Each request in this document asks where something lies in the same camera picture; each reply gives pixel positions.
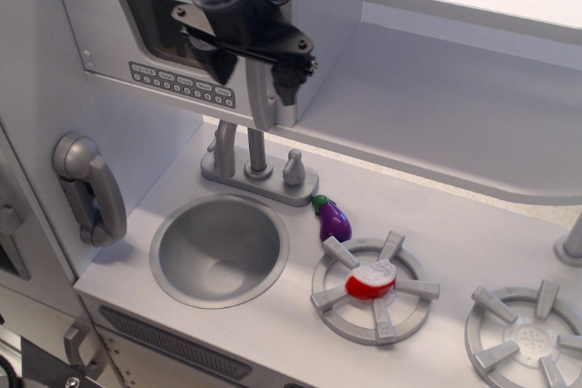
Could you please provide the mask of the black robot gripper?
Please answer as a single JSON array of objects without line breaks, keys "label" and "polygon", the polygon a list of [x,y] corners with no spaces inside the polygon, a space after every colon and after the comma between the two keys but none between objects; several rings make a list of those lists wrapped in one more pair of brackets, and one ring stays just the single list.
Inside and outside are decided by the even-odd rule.
[{"label": "black robot gripper", "polygon": [[288,22],[281,7],[291,0],[191,0],[212,29],[208,33],[178,15],[195,60],[219,84],[226,85],[237,58],[271,64],[271,75],[283,106],[296,103],[299,87],[316,69],[311,39]]}]

